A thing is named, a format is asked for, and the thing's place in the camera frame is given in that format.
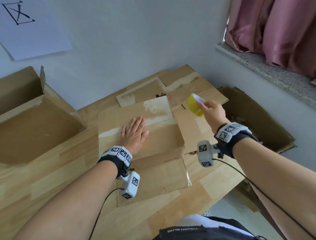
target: black cable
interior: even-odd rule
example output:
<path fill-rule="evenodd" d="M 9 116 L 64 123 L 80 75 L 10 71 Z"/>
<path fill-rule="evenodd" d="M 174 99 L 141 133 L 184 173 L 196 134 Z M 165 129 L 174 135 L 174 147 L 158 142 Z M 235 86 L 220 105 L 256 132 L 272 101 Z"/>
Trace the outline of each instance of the black cable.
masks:
<path fill-rule="evenodd" d="M 269 199 L 275 206 L 277 206 L 282 212 L 284 212 L 290 219 L 292 219 L 298 226 L 301 227 L 301 229 L 303 229 L 312 239 L 316 240 L 316 237 L 314 237 L 314 235 L 311 234 L 310 231 L 308 231 L 305 227 L 302 226 L 302 224 L 300 224 L 297 220 L 295 220 L 294 217 L 292 217 L 287 211 L 285 211 L 280 205 L 278 205 L 275 201 L 273 201 L 267 194 L 265 194 L 256 184 L 254 184 L 249 178 L 247 178 L 241 171 L 239 171 L 237 168 L 233 167 L 232 165 L 228 164 L 227 162 L 224 162 L 222 160 L 213 158 L 213 160 L 217 160 L 220 162 L 223 162 L 225 164 L 227 164 L 228 166 L 232 167 L 233 169 L 235 169 L 237 172 L 239 172 L 241 175 L 243 175 L 244 178 L 246 178 L 252 185 L 254 185 L 259 192 L 261 192 L 267 199 Z"/>
<path fill-rule="evenodd" d="M 104 205 L 105 201 L 107 200 L 107 198 L 110 196 L 111 193 L 113 193 L 115 190 L 119 190 L 119 189 L 124 190 L 124 188 L 118 187 L 118 188 L 112 190 L 112 191 L 106 196 L 106 198 L 105 198 L 105 200 L 104 200 L 104 202 L 103 202 L 103 204 L 102 204 L 102 207 L 101 207 L 101 209 L 100 209 L 99 215 L 97 216 L 97 219 L 96 219 L 96 221 L 95 221 L 95 223 L 94 223 L 94 226 L 93 226 L 93 229 L 92 229 L 92 231 L 91 231 L 89 240 L 91 240 L 92 234 L 93 234 L 94 229 L 95 229 L 95 226 L 97 225 L 97 222 L 98 222 L 98 220 L 99 220 L 99 217 L 100 217 L 100 214 L 101 214 L 101 211 L 102 211 L 102 208 L 103 208 L 103 205 Z"/>

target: hand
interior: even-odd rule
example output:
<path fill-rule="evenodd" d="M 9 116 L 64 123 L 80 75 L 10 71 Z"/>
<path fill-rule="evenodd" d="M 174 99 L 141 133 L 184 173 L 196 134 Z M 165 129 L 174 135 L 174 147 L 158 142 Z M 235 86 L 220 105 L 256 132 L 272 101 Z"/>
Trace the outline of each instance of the hand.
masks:
<path fill-rule="evenodd" d="M 205 119 L 214 134 L 216 134 L 221 125 L 224 123 L 230 123 L 230 121 L 226 118 L 225 110 L 220 104 L 214 101 L 207 101 L 205 103 L 197 101 L 197 106 L 204 113 Z"/>
<path fill-rule="evenodd" d="M 120 145 L 125 147 L 132 156 L 140 151 L 148 136 L 149 131 L 143 132 L 144 127 L 145 118 L 142 116 L 137 121 L 134 118 L 128 129 L 125 125 L 122 127 Z"/>

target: wooden tabletop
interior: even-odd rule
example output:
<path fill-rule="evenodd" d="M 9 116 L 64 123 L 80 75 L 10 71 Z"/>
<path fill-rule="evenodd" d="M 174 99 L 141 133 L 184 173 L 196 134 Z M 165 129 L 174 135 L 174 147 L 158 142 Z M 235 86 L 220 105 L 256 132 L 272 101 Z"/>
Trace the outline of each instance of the wooden tabletop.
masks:
<path fill-rule="evenodd" d="M 16 232 L 61 189 L 94 166 L 98 158 L 98 113 L 120 107 L 116 96 L 79 110 L 87 129 L 24 166 L 0 165 L 0 236 L 12 239 Z M 204 118 L 197 124 L 206 140 L 215 143 Z M 240 169 L 234 159 L 224 160 Z M 184 156 L 192 186 L 123 207 L 116 206 L 115 194 L 106 201 L 92 237 L 97 239 L 152 239 L 159 229 L 180 218 L 201 214 L 233 189 L 243 177 L 231 167 L 216 162 L 203 168 L 197 155 Z"/>

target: person's right arm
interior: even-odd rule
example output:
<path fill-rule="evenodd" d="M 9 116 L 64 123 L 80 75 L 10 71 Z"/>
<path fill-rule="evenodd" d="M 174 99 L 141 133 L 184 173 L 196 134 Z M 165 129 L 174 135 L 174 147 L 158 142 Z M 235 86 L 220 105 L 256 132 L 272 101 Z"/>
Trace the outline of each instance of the person's right arm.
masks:
<path fill-rule="evenodd" d="M 230 122 L 221 105 L 213 101 L 198 102 L 197 105 L 204 112 L 214 134 L 221 125 Z M 316 172 L 251 138 L 237 142 L 233 147 L 233 156 L 252 182 L 316 236 Z M 287 239 L 312 239 L 256 187 L 253 186 L 253 189 Z"/>

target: person's left hand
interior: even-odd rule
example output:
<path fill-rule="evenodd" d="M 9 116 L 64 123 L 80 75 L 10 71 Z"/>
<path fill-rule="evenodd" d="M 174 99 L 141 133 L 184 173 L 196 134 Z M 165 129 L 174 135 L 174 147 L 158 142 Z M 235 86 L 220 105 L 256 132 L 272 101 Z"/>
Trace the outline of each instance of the person's left hand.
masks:
<path fill-rule="evenodd" d="M 132 156 L 140 151 L 148 136 L 149 131 L 143 132 L 144 127 L 145 118 L 142 116 L 138 120 L 134 118 L 128 129 L 125 125 L 122 127 L 120 145 L 125 147 Z"/>

